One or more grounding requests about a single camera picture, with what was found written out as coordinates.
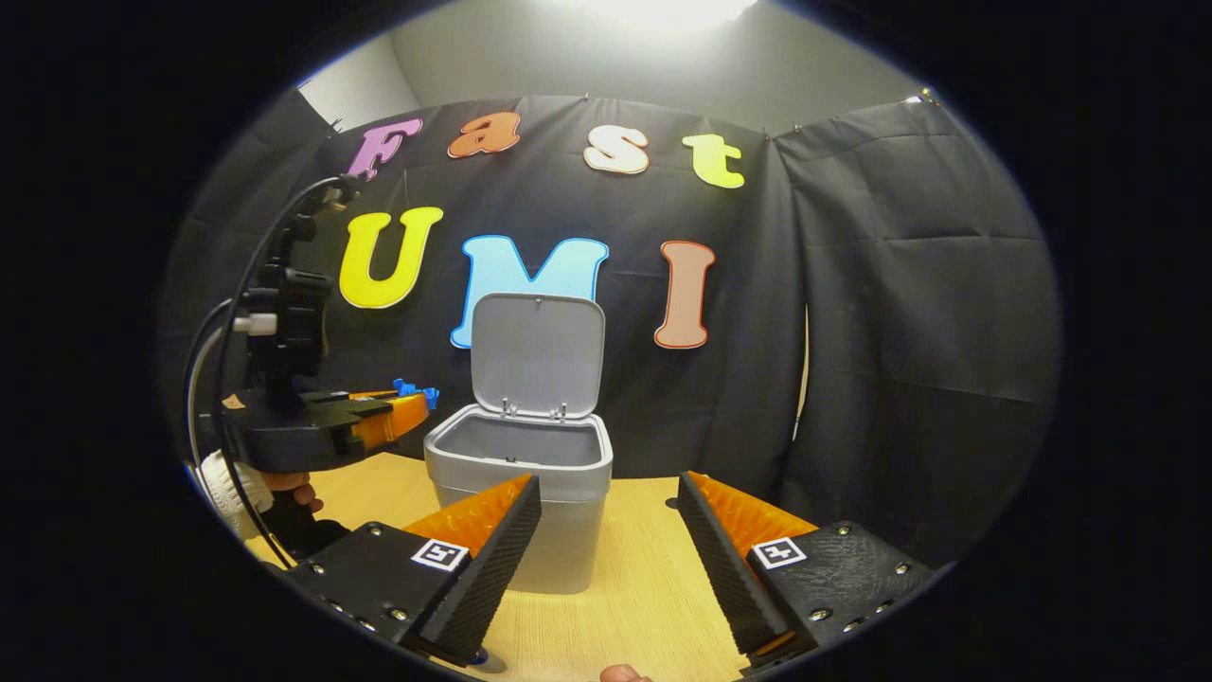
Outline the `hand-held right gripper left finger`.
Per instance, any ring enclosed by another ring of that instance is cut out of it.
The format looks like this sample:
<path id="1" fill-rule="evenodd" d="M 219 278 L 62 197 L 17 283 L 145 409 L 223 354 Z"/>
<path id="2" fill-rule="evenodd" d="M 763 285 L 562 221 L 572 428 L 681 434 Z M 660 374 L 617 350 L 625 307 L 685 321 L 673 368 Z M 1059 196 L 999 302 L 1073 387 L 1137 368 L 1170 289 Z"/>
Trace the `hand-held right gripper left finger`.
<path id="1" fill-rule="evenodd" d="M 467 667 L 541 518 L 541 478 L 524 474 L 402 529 L 364 523 L 284 578 L 385 643 Z"/>

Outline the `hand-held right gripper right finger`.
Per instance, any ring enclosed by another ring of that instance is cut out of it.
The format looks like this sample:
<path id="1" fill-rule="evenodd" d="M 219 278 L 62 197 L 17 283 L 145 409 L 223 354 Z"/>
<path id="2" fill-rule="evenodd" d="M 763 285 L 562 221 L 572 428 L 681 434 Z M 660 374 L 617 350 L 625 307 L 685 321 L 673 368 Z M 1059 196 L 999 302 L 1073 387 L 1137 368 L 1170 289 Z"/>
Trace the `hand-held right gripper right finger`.
<path id="1" fill-rule="evenodd" d="M 854 640 L 936 579 L 854 521 L 817 526 L 701 472 L 678 511 L 749 674 Z"/>

